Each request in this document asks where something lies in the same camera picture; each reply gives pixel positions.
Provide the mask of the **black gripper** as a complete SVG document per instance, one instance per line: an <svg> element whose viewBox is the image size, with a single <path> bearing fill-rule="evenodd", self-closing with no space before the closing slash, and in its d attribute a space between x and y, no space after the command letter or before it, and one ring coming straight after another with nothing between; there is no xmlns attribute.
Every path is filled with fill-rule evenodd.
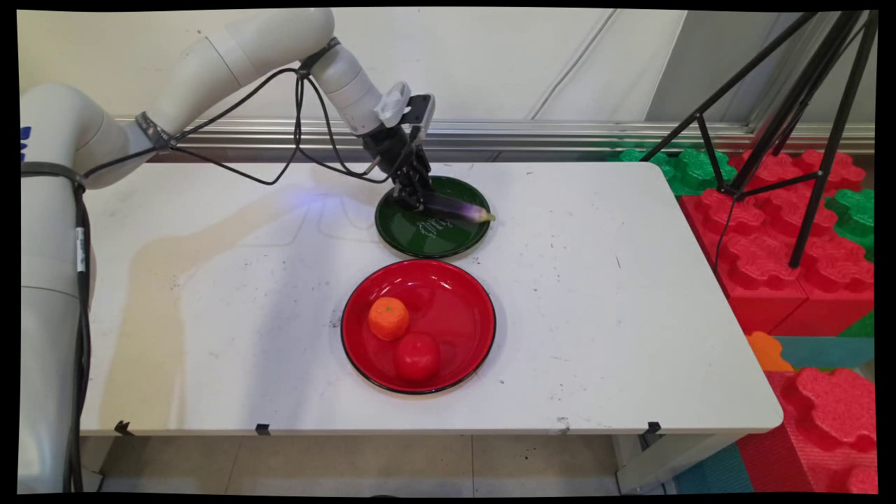
<svg viewBox="0 0 896 504"><path fill-rule="evenodd" d="M380 125L362 135L364 151L385 175L372 182L394 182L393 201L404 211L419 211L423 195L432 191L431 166L421 144L423 137L421 125L412 125L408 132L402 125Z"/></svg>

